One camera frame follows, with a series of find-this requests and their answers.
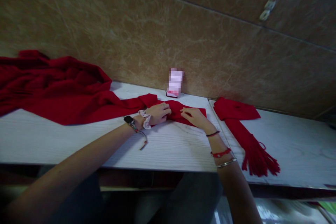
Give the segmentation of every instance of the hand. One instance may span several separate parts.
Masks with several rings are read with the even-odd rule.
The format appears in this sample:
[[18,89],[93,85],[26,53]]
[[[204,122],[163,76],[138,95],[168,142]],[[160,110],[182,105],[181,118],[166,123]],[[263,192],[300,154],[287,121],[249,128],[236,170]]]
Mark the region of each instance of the hand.
[[181,116],[208,134],[217,131],[216,127],[202,114],[198,108],[183,108],[180,110]]
[[[151,115],[149,124],[150,125],[156,125],[163,123],[164,121],[167,120],[167,115],[172,113],[172,110],[169,108],[169,104],[167,103],[161,103],[154,105],[148,109],[146,109],[146,113]],[[138,128],[142,129],[145,118],[142,117],[141,115],[137,115],[133,118],[136,122],[138,122],[141,127]]]

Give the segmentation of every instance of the right hand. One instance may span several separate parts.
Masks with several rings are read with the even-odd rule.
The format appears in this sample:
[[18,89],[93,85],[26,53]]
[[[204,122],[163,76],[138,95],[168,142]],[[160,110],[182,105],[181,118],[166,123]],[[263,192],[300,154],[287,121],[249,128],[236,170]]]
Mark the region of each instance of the right hand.
[[198,108],[183,108],[181,116],[209,135],[217,131],[216,127],[202,114]]

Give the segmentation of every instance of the bracelet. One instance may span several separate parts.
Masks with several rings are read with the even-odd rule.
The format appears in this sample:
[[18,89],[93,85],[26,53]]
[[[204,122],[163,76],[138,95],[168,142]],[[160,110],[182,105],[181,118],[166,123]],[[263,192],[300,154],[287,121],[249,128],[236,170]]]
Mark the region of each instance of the bracelet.
[[142,131],[139,131],[139,133],[141,133],[146,138],[146,140],[143,143],[143,146],[140,148],[140,150],[142,151],[144,147],[148,144],[148,139],[145,133],[143,133]]
[[207,135],[207,137],[212,137],[212,136],[214,136],[214,135],[216,135],[216,134],[218,134],[218,133],[219,133],[219,131],[216,131],[216,132],[213,133],[213,134]]
[[235,161],[237,161],[237,159],[236,159],[236,158],[233,158],[233,159],[231,159],[229,162],[225,162],[225,163],[223,163],[223,164],[218,165],[217,168],[222,168],[222,167],[224,167],[224,166],[230,165],[230,164],[232,164],[232,163],[235,162]]
[[218,152],[218,153],[215,153],[213,154],[212,152],[210,152],[211,156],[213,156],[214,158],[221,158],[222,156],[226,155],[226,154],[229,154],[231,152],[231,149],[228,148],[226,151],[224,152]]

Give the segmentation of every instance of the white scrunchie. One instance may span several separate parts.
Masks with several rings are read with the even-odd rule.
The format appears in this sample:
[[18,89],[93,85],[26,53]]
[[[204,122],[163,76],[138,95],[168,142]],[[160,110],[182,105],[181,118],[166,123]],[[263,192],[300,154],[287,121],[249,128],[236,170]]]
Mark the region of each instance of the white scrunchie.
[[142,117],[146,118],[146,120],[143,123],[143,127],[146,130],[151,129],[151,125],[149,124],[149,120],[151,119],[151,115],[147,114],[144,110],[139,110],[139,115],[141,115]]

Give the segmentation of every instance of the silver bangle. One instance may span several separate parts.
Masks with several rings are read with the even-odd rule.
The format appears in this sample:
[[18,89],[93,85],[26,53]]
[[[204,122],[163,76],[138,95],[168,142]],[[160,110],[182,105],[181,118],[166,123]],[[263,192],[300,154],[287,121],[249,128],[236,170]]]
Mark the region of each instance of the silver bangle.
[[222,167],[224,167],[224,166],[230,165],[230,164],[232,164],[232,163],[235,162],[235,161],[237,161],[237,159],[236,159],[236,158],[233,158],[233,159],[231,159],[231,160],[228,161],[228,162],[225,162],[225,163],[223,163],[223,164],[218,165],[217,168],[222,168]]

